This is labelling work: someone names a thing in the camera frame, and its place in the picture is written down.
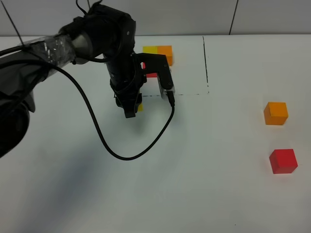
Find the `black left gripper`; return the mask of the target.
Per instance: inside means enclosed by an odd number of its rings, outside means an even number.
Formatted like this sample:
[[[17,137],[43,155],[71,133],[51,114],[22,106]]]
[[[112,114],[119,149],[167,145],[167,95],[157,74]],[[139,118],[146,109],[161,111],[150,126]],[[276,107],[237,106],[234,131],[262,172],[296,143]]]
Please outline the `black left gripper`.
[[[135,117],[136,106],[142,103],[142,94],[134,83],[133,53],[135,52],[120,52],[115,58],[112,58],[114,52],[104,54],[104,58],[109,59],[106,65],[110,75],[110,86],[116,101],[121,101],[126,118]]]

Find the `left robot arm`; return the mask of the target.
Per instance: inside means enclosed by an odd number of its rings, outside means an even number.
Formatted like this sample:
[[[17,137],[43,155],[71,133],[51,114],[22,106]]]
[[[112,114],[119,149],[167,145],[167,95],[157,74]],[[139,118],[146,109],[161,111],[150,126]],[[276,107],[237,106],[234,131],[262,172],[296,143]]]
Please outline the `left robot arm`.
[[[105,63],[116,104],[127,118],[142,102],[146,82],[134,53],[136,23],[125,12],[100,1],[62,27],[56,35],[42,37],[0,53],[0,153],[7,154],[25,136],[30,113],[35,111],[33,90],[65,65]]]

